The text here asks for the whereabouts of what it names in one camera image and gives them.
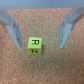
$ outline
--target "cork surface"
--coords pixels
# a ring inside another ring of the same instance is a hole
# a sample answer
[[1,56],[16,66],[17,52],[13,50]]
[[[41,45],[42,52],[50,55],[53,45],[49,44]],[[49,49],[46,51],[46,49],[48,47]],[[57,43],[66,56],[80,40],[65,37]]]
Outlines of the cork surface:
[[[0,25],[0,84],[84,84],[84,19],[62,49],[59,26],[71,8],[6,10],[16,17],[23,40],[19,50]],[[29,37],[42,38],[42,55],[30,55]]]

